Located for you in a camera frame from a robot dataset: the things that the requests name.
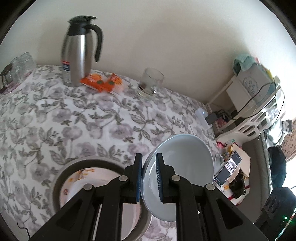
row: glass cup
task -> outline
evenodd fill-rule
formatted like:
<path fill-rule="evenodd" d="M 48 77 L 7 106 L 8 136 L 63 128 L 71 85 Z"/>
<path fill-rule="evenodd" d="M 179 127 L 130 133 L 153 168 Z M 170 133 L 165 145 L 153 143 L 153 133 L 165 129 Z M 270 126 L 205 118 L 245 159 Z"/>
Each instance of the glass cup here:
<path fill-rule="evenodd" d="M 20 62 L 23 67 L 24 77 L 26 78 L 33 72 L 35 68 L 35 62 L 29 52 L 26 52 L 20 56 Z"/>
<path fill-rule="evenodd" d="M 12 64 L 12 77 L 15 83 L 21 82 L 24 78 L 24 70 L 21 65 L 19 57 L 14 58 L 11 61 Z"/>
<path fill-rule="evenodd" d="M 140 80 L 136 92 L 138 96 L 146 99 L 152 99 L 157 89 L 162 85 L 163 74 L 155 68 L 146 68 Z"/>
<path fill-rule="evenodd" d="M 14 83 L 12 64 L 7 65 L 1 73 L 1 80 L 5 88 L 10 88 Z"/>

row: table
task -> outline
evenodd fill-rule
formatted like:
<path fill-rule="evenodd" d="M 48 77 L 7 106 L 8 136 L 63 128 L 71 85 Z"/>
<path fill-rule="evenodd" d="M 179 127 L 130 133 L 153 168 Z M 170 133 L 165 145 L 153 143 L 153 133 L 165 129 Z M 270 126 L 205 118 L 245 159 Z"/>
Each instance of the table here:
<path fill-rule="evenodd" d="M 106 77 L 110 73 L 96 71 Z M 108 157 L 124 165 L 143 160 L 175 134 L 197 135 L 218 153 L 212 129 L 194 111 L 200 102 L 162 88 L 153 101 L 140 99 L 137 81 L 119 96 L 62 83 L 61 67 L 37 66 L 13 92 L 0 98 L 0 212 L 30 234 L 53 215 L 48 200 L 58 170 L 75 158 Z M 176 240 L 176 223 L 153 217 L 143 240 Z"/>

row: white wall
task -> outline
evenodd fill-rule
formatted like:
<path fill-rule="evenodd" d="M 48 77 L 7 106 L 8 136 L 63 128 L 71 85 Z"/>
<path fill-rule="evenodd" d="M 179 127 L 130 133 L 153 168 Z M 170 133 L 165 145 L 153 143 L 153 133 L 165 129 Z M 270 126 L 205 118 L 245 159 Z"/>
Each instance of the white wall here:
<path fill-rule="evenodd" d="M 37 0 L 0 45 L 0 68 L 26 51 L 38 64 L 59 65 L 76 15 L 96 16 L 104 32 L 94 69 L 139 78 L 154 67 L 166 87 L 205 102 L 233 75 L 233 58 L 249 52 L 280 77 L 296 117 L 296 47 L 259 0 Z"/>

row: black object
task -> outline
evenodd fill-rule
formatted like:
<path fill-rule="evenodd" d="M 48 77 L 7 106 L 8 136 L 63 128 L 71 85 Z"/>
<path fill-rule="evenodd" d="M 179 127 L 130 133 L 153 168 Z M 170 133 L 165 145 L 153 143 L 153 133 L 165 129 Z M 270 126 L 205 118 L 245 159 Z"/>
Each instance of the black object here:
<path fill-rule="evenodd" d="M 101 48 L 102 48 L 102 41 L 103 41 L 103 33 L 102 30 L 94 24 L 90 24 L 91 20 L 96 19 L 96 17 L 92 16 L 76 16 L 69 20 L 70 27 L 67 32 L 67 35 L 74 36 L 74 35 L 83 35 L 90 33 L 90 30 L 94 30 L 98 37 L 98 43 L 96 48 L 95 54 L 95 61 L 98 62 L 100 58 Z"/>
<path fill-rule="evenodd" d="M 296 215 L 293 216 L 290 224 L 285 229 L 284 233 L 277 239 L 277 241 L 295 241 L 296 237 Z"/>
<path fill-rule="evenodd" d="M 275 240 L 288 223 L 295 207 L 296 197 L 289 188 L 274 188 L 255 225 L 269 240 Z"/>
<path fill-rule="evenodd" d="M 210 113 L 206 118 L 205 120 L 207 121 L 207 123 L 210 125 L 210 124 L 213 124 L 216 120 L 218 120 L 219 117 L 217 116 L 217 113 L 216 112 L 213 112 L 213 113 Z"/>
<path fill-rule="evenodd" d="M 244 184 L 244 174 L 241 169 L 235 179 L 229 183 L 229 188 L 234 194 L 234 198 L 239 198 L 241 195 L 246 194 L 246 187 Z"/>
<path fill-rule="evenodd" d="M 122 205 L 139 201 L 141 170 L 142 155 L 137 153 L 134 164 L 108 185 L 94 188 L 86 184 L 30 241 L 92 240 L 97 218 L 95 240 L 120 241 Z"/>
<path fill-rule="evenodd" d="M 156 155 L 160 199 L 176 203 L 177 241 L 250 241 L 268 239 L 213 184 L 191 184 Z"/>
<path fill-rule="evenodd" d="M 286 178 L 286 157 L 283 151 L 278 146 L 272 146 L 268 149 L 269 162 L 270 162 L 270 172 L 272 187 L 279 188 L 282 187 Z"/>

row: phone screen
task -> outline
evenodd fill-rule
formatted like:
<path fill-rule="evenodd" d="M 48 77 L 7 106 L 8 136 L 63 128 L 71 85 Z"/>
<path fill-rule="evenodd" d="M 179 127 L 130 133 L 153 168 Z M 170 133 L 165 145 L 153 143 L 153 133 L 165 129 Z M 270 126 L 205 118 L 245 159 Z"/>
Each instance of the phone screen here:
<path fill-rule="evenodd" d="M 227 181 L 230 175 L 235 171 L 237 165 L 241 162 L 241 157 L 236 151 L 232 153 L 222 170 L 215 176 L 214 181 L 219 187 Z"/>

